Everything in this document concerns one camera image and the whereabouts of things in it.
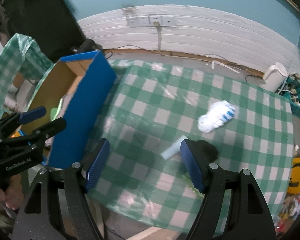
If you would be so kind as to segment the person left hand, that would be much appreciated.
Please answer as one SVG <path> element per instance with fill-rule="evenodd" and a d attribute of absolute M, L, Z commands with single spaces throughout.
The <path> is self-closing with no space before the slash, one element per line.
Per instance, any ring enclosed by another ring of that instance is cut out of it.
<path fill-rule="evenodd" d="M 17 210 L 24 200 L 23 187 L 21 185 L 21 175 L 10 178 L 10 185 L 6 191 L 0 189 L 0 204 L 5 204 L 7 208 Z"/>

